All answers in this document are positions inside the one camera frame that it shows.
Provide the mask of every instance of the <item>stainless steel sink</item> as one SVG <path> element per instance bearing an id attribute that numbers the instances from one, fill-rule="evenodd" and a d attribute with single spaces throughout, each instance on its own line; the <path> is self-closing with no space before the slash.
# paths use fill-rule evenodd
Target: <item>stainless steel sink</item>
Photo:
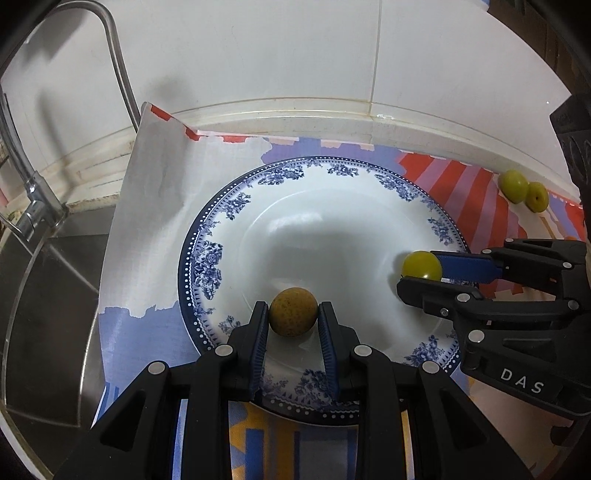
<path id="1" fill-rule="evenodd" d="M 113 213 L 38 229 L 32 258 L 14 237 L 0 251 L 1 406 L 47 476 L 90 429 L 103 392 L 96 317 Z"/>

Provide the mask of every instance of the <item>plate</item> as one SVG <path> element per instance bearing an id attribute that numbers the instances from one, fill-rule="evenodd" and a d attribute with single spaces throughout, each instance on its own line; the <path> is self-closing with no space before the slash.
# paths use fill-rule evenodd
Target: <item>plate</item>
<path id="1" fill-rule="evenodd" d="M 215 195 L 193 222 L 179 263 L 178 293 L 200 352 L 248 322 L 257 300 L 289 287 L 331 301 L 339 323 L 393 361 L 459 362 L 448 320 L 396 295 L 415 250 L 468 251 L 456 225 L 423 190 L 384 168 L 339 157 L 303 157 L 253 170 Z M 329 396 L 316 327 L 295 339 L 269 330 L 255 403 L 324 425 L 355 424 L 355 403 Z"/>

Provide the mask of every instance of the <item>faucet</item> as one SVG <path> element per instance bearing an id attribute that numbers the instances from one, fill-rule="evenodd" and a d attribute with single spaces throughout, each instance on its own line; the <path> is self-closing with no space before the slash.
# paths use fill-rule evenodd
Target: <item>faucet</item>
<path id="1" fill-rule="evenodd" d="M 17 237 L 23 247 L 33 255 L 35 245 L 31 239 L 42 220 L 51 228 L 56 227 L 67 215 L 67 208 L 60 203 L 49 184 L 33 168 L 25 153 L 14 125 L 8 100 L 0 86 L 0 138 L 4 142 L 8 158 L 22 179 L 27 197 L 31 201 L 16 224 L 0 213 L 0 221 Z"/>

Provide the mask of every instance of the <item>brown round fruit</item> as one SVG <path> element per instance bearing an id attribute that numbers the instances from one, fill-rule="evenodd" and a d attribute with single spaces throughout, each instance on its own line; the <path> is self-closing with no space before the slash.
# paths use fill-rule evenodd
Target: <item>brown round fruit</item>
<path id="1" fill-rule="evenodd" d="M 318 302 L 305 288 L 292 287 L 280 292 L 269 307 L 269 325 L 284 337 L 297 337 L 316 322 Z"/>

